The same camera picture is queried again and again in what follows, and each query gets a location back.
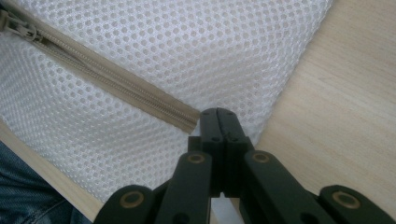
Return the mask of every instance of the beige zipper tape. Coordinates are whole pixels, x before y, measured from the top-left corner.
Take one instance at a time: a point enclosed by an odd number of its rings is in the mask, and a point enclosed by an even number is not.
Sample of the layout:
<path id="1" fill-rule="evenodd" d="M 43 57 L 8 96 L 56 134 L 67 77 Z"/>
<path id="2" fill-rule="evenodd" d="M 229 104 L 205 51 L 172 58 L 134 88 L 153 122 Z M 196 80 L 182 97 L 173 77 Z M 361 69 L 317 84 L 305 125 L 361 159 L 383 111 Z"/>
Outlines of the beige zipper tape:
<path id="1" fill-rule="evenodd" d="M 4 1 L 3 4 L 18 18 L 32 23 L 37 31 L 42 31 L 44 38 L 47 38 L 61 49 L 66 48 L 65 52 L 88 64 L 87 68 L 90 67 L 91 72 L 80 72 L 78 73 L 79 75 L 103 90 L 119 97 L 124 102 L 168 122 L 186 133 L 191 133 L 195 128 L 200 114 L 198 110 L 180 102 L 143 78 L 121 68 L 46 23 L 34 18 L 29 12 L 17 6 L 14 2 Z M 43 45 L 37 46 L 49 52 Z"/>

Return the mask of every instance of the zipper slider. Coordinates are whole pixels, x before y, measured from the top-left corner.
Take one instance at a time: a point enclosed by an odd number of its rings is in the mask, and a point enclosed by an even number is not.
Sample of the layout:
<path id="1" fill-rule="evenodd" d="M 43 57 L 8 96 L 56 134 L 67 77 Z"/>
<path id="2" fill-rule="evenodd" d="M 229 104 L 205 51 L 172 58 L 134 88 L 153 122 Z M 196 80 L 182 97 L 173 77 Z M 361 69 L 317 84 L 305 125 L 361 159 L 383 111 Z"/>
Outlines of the zipper slider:
<path id="1" fill-rule="evenodd" d="M 0 32 L 2 31 L 10 31 L 29 41 L 41 41 L 43 39 L 33 24 L 21 21 L 5 10 L 0 10 Z"/>

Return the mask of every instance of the wooden edge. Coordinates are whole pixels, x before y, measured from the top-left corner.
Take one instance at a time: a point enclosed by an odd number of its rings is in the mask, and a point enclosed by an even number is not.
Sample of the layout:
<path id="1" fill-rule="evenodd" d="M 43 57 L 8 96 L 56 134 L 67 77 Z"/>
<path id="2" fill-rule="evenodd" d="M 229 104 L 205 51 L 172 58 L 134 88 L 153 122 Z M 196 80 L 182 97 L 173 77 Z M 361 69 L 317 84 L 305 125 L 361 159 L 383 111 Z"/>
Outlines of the wooden edge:
<path id="1" fill-rule="evenodd" d="M 103 203 L 73 182 L 49 161 L 26 146 L 1 119 L 0 140 L 62 194 L 87 219 L 94 221 Z"/>

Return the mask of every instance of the white mesh fabric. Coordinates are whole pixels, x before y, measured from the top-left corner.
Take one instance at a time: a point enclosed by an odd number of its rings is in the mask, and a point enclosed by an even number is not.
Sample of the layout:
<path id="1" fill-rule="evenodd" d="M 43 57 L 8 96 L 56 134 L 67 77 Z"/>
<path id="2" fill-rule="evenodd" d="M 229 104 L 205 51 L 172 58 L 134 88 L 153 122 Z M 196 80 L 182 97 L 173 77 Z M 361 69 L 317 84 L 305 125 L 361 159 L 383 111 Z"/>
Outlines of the white mesh fabric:
<path id="1" fill-rule="evenodd" d="M 103 202 L 131 184 L 155 188 L 188 135 L 61 67 L 30 43 L 0 36 L 0 114 L 28 146 Z"/>
<path id="2" fill-rule="evenodd" d="M 188 105 L 231 109 L 253 142 L 331 4 L 331 0 L 15 2 Z M 173 162 L 186 149 L 185 134 L 20 42 L 8 35 L 0 41 L 0 50 L 7 55 L 0 62 L 8 67 L 0 75 L 0 110 L 19 138 L 101 200 L 115 189 L 114 183 L 155 187 L 169 177 Z M 163 164 L 150 162 L 148 150 L 156 154 L 152 158 L 163 158 Z"/>

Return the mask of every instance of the zipper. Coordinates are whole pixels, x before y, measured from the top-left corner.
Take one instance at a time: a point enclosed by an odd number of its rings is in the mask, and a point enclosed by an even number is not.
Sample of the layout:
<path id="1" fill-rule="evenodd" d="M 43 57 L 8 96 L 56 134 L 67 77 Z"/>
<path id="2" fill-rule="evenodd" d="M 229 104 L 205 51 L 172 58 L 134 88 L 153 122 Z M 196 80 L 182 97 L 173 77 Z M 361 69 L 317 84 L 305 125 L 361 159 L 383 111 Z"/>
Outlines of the zipper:
<path id="1" fill-rule="evenodd" d="M 33 18 L 15 3 L 7 4 L 18 12 L 18 17 L 0 9 L 0 32 L 9 31 L 23 37 L 126 103 L 186 133 L 194 130 L 200 114 L 198 110 Z"/>

